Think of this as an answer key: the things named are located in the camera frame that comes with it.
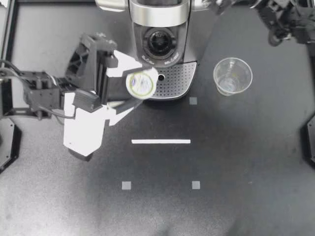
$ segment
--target black hexagonal mount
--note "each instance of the black hexagonal mount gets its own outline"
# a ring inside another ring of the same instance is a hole
[[[11,119],[0,120],[0,173],[19,156],[22,132]]]

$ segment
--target cable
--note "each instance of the cable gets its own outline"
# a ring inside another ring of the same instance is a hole
[[[45,108],[45,107],[43,107],[43,106],[38,106],[39,107],[39,109],[41,109],[41,110],[43,110],[43,111],[45,111],[45,112],[47,112],[47,113],[50,113],[50,114],[52,114],[52,115],[54,115],[54,116],[57,116],[57,117],[61,117],[61,118],[65,118],[65,119],[75,119],[75,111],[74,111],[74,114],[73,114],[73,116],[71,116],[71,117],[69,117],[69,116],[65,116],[65,115],[63,115],[63,114],[60,114],[60,113],[58,113],[58,112],[54,112],[54,111],[52,111],[52,110],[49,110],[49,109],[47,109],[47,108]]]
[[[22,71],[20,71],[13,63],[9,62],[8,60],[2,60],[0,59],[0,64],[6,64],[11,67],[16,73],[22,74]]]
[[[64,125],[64,123],[60,120],[60,117],[58,117],[58,116],[55,116],[55,117],[56,117],[57,122],[58,122],[60,125]]]

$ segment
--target silver coffee machine body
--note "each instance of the silver coffee machine body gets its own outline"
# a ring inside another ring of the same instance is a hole
[[[114,11],[120,50],[159,71],[156,100],[184,96],[208,45],[217,16],[204,0],[96,0]]]

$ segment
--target black table surface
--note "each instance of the black table surface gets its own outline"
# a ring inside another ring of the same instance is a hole
[[[109,14],[21,5],[12,61],[61,76],[80,34],[103,30]],[[106,128],[89,163],[68,153],[55,118],[14,119],[23,137],[19,159],[0,175],[0,235],[314,236],[315,169],[301,138],[315,111],[310,61],[304,45],[273,48],[267,33],[254,10],[228,10],[189,94],[146,102]],[[212,73],[231,56],[248,62],[253,83],[224,97]],[[173,138],[191,145],[131,144]]]

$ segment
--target clear plastic cup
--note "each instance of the clear plastic cup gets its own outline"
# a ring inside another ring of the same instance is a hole
[[[213,78],[219,93],[231,96],[248,89],[252,83],[252,70],[241,59],[225,58],[216,65]]]

